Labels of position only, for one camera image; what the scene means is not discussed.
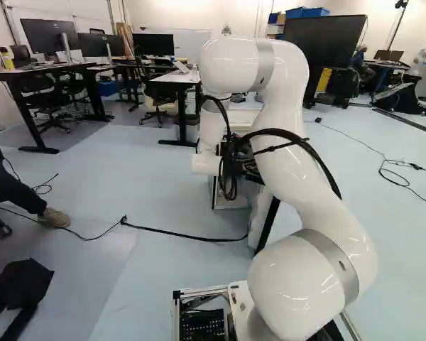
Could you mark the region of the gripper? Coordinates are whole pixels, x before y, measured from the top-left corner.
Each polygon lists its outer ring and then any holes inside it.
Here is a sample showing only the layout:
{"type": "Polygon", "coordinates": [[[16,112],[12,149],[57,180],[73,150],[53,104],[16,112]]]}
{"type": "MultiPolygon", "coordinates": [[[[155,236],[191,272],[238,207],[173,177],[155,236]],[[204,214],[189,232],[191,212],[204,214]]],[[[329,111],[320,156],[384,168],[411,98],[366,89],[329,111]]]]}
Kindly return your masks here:
{"type": "Polygon", "coordinates": [[[263,185],[249,138],[237,134],[224,135],[221,142],[219,183],[231,185],[239,178],[263,185]]]}

